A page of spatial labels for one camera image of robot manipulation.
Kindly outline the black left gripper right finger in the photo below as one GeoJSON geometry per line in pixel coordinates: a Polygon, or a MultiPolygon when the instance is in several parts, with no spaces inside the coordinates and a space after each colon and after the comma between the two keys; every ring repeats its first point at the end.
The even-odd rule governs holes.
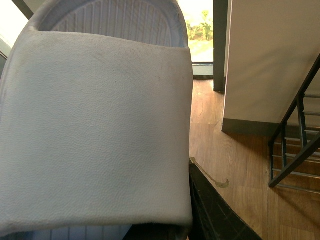
{"type": "Polygon", "coordinates": [[[227,204],[207,179],[209,175],[189,158],[193,225],[190,240],[260,240],[261,237],[227,204]]]}

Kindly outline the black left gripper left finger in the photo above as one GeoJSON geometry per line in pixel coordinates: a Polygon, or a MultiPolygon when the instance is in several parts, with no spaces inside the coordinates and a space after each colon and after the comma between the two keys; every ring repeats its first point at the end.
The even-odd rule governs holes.
{"type": "Polygon", "coordinates": [[[124,240],[180,240],[182,229],[172,224],[146,223],[132,225],[124,240]]]}

